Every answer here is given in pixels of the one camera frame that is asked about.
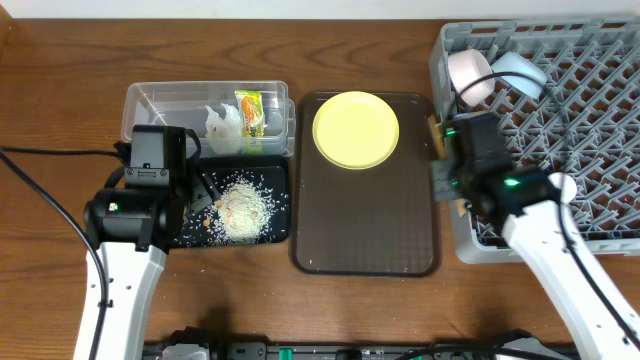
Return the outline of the green snack wrapper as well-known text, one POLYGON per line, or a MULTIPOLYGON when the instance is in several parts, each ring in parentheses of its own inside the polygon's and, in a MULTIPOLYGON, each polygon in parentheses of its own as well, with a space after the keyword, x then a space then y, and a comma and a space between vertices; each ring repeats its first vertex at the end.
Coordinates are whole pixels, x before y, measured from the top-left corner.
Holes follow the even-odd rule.
POLYGON ((253 90, 236 90, 235 96, 243 117, 245 137, 262 137, 265 129, 265 114, 262 94, 253 90))

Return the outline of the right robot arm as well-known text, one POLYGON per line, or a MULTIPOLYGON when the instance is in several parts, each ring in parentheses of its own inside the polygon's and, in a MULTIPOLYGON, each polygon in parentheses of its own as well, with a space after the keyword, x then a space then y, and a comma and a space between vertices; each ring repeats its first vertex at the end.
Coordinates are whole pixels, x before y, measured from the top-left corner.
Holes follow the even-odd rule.
POLYGON ((454 115, 442 125, 448 198, 469 202, 533 272, 584 359, 636 359, 639 315, 587 248, 561 186, 519 168, 495 115, 454 115))

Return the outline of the white tissue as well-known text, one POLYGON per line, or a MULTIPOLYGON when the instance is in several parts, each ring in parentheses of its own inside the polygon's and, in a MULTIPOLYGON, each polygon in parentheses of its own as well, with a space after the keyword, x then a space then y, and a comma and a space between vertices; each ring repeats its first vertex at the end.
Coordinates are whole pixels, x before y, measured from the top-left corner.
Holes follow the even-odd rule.
POLYGON ((212 150, 218 155, 232 155, 242 148, 243 124, 239 110, 228 104, 223 104, 225 116, 221 117, 211 107, 206 106, 207 119, 205 122, 205 138, 212 150))

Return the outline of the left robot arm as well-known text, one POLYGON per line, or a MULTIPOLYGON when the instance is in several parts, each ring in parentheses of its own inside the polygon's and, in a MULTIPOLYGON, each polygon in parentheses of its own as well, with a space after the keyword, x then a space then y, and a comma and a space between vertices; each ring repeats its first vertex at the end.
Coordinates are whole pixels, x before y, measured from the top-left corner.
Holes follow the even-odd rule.
POLYGON ((141 357, 171 243, 189 215, 219 198, 200 154, 186 150, 197 138, 183 127, 135 126, 128 162, 87 203, 87 288, 75 358, 141 357))

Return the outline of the rice food waste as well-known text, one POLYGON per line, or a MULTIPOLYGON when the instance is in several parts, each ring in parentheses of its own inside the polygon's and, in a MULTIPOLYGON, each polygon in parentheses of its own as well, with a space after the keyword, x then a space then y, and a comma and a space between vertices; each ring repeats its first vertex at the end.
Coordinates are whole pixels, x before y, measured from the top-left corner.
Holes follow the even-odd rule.
POLYGON ((277 243, 289 233, 289 196, 264 173, 215 174, 220 198, 188 215, 175 238, 178 248, 277 243))

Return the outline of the pink bowl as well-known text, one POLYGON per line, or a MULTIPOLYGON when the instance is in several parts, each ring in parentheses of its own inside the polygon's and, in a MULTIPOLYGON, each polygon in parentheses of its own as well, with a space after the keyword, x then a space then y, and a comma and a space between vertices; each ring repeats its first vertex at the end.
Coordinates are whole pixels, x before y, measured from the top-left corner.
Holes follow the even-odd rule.
POLYGON ((466 92, 463 90, 481 77, 490 75, 492 69, 486 58, 475 49, 450 54, 447 60, 450 80, 462 100, 469 106, 477 106, 495 89, 495 79, 484 80, 466 92))

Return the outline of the yellow plate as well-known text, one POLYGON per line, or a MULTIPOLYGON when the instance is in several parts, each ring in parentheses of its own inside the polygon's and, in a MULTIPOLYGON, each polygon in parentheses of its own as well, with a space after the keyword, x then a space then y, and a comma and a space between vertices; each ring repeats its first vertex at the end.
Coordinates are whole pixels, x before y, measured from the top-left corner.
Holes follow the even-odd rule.
POLYGON ((312 138, 320 154, 349 170, 381 164, 394 152, 399 137, 399 120, 391 106, 362 91, 331 96, 312 122, 312 138))

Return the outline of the cream white cup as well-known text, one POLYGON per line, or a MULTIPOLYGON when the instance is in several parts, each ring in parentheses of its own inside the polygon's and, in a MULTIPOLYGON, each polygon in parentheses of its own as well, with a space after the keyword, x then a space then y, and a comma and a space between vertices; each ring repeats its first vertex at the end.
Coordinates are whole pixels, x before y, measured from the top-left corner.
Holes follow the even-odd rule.
POLYGON ((548 176, 548 180, 561 192, 563 204, 569 204, 576 198, 578 193, 577 184, 570 175, 555 172, 548 176))

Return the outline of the wooden chopstick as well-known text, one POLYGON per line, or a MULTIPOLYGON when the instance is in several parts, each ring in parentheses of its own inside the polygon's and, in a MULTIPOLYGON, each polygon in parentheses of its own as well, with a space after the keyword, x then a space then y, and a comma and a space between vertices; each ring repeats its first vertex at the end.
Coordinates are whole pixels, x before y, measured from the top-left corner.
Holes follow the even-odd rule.
POLYGON ((465 200, 463 198, 459 198, 455 200, 455 207, 457 209, 459 217, 463 217, 467 213, 465 200))
POLYGON ((445 160, 447 158, 445 144, 442 139, 441 131, 438 127, 438 121, 435 114, 432 114, 427 119, 429 131, 433 139, 434 148, 439 160, 445 160))

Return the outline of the light blue bowl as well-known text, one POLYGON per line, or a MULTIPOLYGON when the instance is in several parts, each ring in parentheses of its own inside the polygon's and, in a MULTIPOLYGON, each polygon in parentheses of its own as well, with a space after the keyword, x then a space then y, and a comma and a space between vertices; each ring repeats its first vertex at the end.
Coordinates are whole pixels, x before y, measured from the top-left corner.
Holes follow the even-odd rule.
POLYGON ((503 79, 524 95, 537 100, 546 83, 546 74, 536 65, 514 52, 507 52, 497 59, 491 69, 494 73, 511 72, 517 76, 503 76, 503 79))

